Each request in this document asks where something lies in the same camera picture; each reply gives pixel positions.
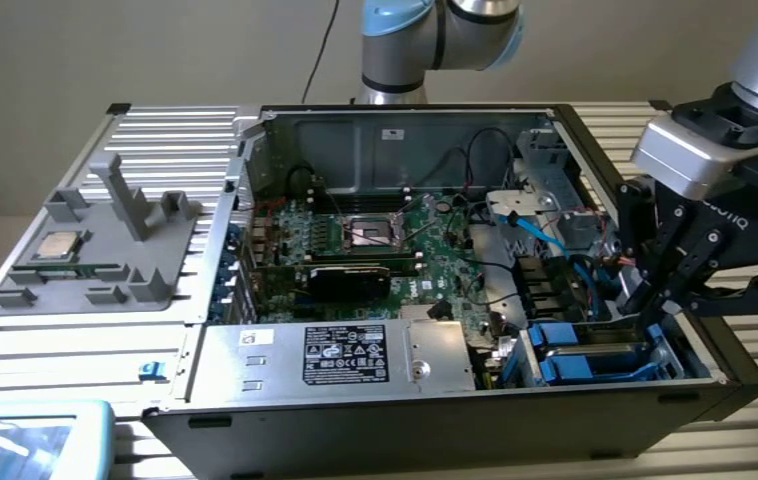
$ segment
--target warning label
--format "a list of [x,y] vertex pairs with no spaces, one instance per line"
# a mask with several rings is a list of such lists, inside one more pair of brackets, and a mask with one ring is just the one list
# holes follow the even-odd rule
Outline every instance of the warning label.
[[307,327],[304,370],[308,385],[388,381],[384,326]]

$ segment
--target blue cable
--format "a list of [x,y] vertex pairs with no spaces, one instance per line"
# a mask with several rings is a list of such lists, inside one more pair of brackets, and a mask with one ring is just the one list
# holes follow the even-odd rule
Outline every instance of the blue cable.
[[[504,217],[503,215],[497,217],[500,222],[508,224],[509,220],[507,217]],[[527,232],[536,237],[539,240],[541,240],[545,243],[551,243],[556,246],[556,248],[560,250],[560,253],[563,254],[563,256],[568,256],[568,252],[565,251],[565,245],[563,245],[563,242],[560,242],[556,238],[548,236],[532,223],[529,223],[527,220],[524,220],[523,218],[517,217],[515,219],[515,224],[521,227],[524,230],[527,230]],[[583,267],[579,264],[573,264],[573,270],[577,273],[577,276],[580,277],[580,280],[583,280],[583,283],[587,284],[587,289],[589,290],[589,298],[592,299],[592,305],[589,305],[589,308],[592,310],[592,318],[597,318],[597,290],[595,289],[595,282],[592,281],[592,277],[589,277],[589,273],[583,269]]]

